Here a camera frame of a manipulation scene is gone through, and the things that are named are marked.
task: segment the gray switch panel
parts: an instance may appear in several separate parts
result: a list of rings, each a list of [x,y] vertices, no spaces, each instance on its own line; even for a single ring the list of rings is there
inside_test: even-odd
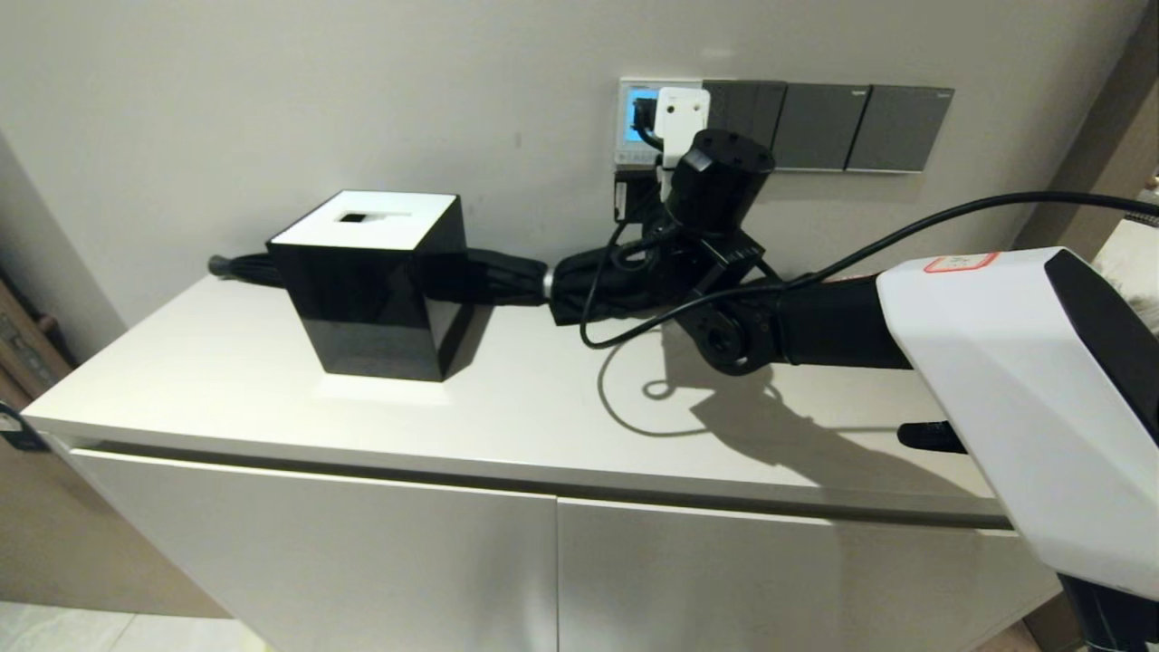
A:
[[[953,97],[953,88],[874,86],[846,169],[921,171]]]
[[[789,83],[773,139],[779,170],[843,170],[868,86]]]
[[[772,147],[787,86],[783,81],[705,81],[705,90],[712,94],[708,127],[736,131]]]

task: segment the red label sticker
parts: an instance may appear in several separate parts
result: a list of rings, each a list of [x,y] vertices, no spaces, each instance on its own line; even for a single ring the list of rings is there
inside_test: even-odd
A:
[[[943,271],[972,271],[994,262],[998,251],[990,254],[976,254],[968,256],[941,256],[926,265],[926,273],[941,273]]]

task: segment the floor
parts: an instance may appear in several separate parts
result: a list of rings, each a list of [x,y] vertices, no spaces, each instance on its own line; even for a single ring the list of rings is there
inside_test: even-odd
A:
[[[236,621],[0,602],[0,652],[258,652]]]

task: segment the cabinet door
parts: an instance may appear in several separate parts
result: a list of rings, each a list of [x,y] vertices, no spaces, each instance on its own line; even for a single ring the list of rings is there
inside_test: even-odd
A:
[[[1059,591],[1008,532],[560,500],[560,650],[972,650]]]
[[[279,652],[555,650],[555,499],[73,450]]]

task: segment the cabinet top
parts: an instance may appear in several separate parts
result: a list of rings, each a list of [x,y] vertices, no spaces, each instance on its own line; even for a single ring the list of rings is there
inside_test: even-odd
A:
[[[597,352],[545,307],[478,310],[472,330],[444,383],[328,375],[283,290],[207,277],[24,416],[66,444],[1000,518],[968,456],[897,442],[899,424],[943,418],[912,372],[773,366],[734,379],[677,325]]]

